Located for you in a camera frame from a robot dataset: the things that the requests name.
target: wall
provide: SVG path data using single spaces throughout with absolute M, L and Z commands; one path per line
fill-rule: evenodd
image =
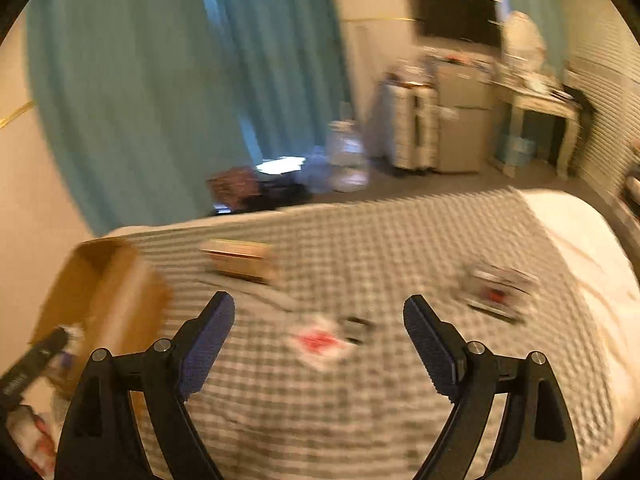
M 31 100 L 24 14 L 0 45 L 0 118 Z M 37 111 L 0 129 L 0 372 L 27 349 L 40 303 L 69 251 L 92 237 L 49 153 Z
M 335 0 L 357 117 L 366 123 L 379 81 L 398 59 L 417 49 L 408 0 Z
M 582 176 L 605 198 L 618 192 L 640 139 L 640 47 L 610 0 L 562 0 L 568 60 L 597 109 Z

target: blue gripper pad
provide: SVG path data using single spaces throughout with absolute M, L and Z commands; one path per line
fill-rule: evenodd
M 172 344 L 178 368 L 178 397 L 182 402 L 204 386 L 235 317 L 234 299 L 226 292 L 217 292 L 200 316 L 178 330 Z

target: metal screw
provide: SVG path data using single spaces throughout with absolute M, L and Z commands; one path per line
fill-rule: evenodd
M 91 359 L 94 361 L 104 361 L 107 357 L 107 351 L 104 348 L 98 348 L 94 353 L 91 354 Z
M 471 343 L 468 343 L 466 347 L 469 348 L 469 351 L 472 354 L 476 354 L 476 355 L 482 355 L 486 350 L 484 345 L 482 343 L 479 343 L 478 341 L 472 341 Z
M 531 360 L 537 365 L 546 363 L 546 357 L 542 352 L 533 352 L 533 354 L 531 354 Z
M 169 348 L 171 348 L 171 341 L 169 339 L 158 339 L 154 343 L 154 350 L 156 352 L 166 352 Z

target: red and white object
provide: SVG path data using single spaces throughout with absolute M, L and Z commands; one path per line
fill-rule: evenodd
M 56 445 L 44 419 L 30 406 L 21 405 L 9 414 L 6 428 L 24 457 L 44 479 L 53 479 Z
M 330 370 L 347 358 L 356 345 L 345 341 L 341 328 L 322 316 L 292 327 L 286 336 L 287 345 L 304 363 L 320 372 Z

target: gray checkered blanket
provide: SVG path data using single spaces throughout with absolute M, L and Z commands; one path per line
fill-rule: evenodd
M 208 238 L 272 244 L 278 288 L 207 270 Z M 606 364 L 590 311 L 555 245 L 516 192 L 435 196 L 292 209 L 256 222 L 128 237 L 174 290 L 162 331 L 172 336 L 217 290 L 231 293 L 236 323 L 206 385 L 188 402 L 204 444 L 228 480 L 411 479 L 451 405 L 434 390 L 402 325 L 422 294 L 441 319 L 495 354 L 544 352 L 564 393 L 583 464 L 610 444 Z M 538 277 L 525 324 L 513 326 L 456 301 L 463 268 L 478 260 Z M 332 370 L 302 364 L 285 327 L 305 316 L 357 316 L 372 341 Z M 500 425 L 497 397 L 470 478 L 484 473 Z M 168 477 L 147 420 L 150 462 Z

